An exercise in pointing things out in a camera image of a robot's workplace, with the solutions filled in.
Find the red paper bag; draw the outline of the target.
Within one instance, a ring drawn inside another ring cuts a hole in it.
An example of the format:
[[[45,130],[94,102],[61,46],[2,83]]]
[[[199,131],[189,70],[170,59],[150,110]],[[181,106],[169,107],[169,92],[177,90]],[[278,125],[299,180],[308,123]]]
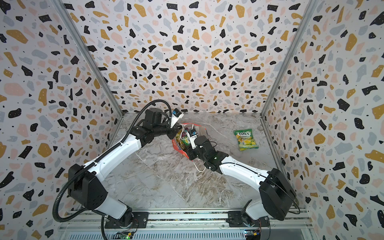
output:
[[[181,129],[177,135],[172,139],[174,149],[190,160],[199,173],[203,173],[205,170],[199,170],[195,163],[195,159],[198,157],[194,154],[196,148],[195,140],[197,137],[205,136],[208,138],[207,129],[201,125],[193,123],[180,124]]]

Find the green yellow candy bag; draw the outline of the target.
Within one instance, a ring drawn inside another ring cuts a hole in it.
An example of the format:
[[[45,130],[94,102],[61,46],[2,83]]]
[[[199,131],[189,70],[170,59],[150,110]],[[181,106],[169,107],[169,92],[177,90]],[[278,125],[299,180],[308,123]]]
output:
[[[233,131],[233,133],[238,141],[240,151],[259,148],[258,144],[254,139],[252,129],[235,130]]]

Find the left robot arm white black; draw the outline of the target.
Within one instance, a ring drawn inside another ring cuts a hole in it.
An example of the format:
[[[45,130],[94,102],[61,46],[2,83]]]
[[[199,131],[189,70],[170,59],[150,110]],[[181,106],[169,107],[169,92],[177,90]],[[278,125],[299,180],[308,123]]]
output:
[[[134,215],[126,204],[111,197],[102,182],[126,158],[150,144],[154,138],[166,135],[173,139],[181,128],[178,121],[184,114],[174,109],[165,113],[157,108],[141,111],[144,119],[135,118],[126,135],[115,145],[91,162],[73,165],[69,170],[67,192],[85,210],[104,215],[125,228]]]

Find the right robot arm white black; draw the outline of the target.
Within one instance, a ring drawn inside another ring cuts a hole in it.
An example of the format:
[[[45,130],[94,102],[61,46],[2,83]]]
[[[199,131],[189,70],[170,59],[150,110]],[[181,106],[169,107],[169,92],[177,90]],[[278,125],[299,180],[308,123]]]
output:
[[[297,195],[280,170],[261,170],[237,161],[215,150],[206,136],[190,137],[189,142],[187,155],[191,161],[200,159],[206,169],[235,178],[259,192],[261,199],[249,200],[241,210],[244,225],[252,227],[260,218],[269,216],[285,220]]]

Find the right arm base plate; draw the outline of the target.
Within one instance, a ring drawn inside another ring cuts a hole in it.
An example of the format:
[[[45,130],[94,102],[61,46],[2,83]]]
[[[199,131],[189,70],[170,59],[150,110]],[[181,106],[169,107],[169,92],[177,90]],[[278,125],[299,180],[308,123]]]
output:
[[[248,227],[248,228],[259,228],[259,227],[269,227],[270,223],[268,218],[259,218],[258,220],[253,220],[246,213],[241,211],[229,211],[228,218],[226,222],[231,228],[234,227]]]

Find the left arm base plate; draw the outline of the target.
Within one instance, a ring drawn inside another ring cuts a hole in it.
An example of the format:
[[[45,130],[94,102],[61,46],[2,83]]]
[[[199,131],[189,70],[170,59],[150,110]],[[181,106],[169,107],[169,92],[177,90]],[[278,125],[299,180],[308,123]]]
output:
[[[117,220],[112,217],[107,218],[105,223],[106,229],[145,229],[149,219],[149,212],[131,212],[125,214],[121,219]]]

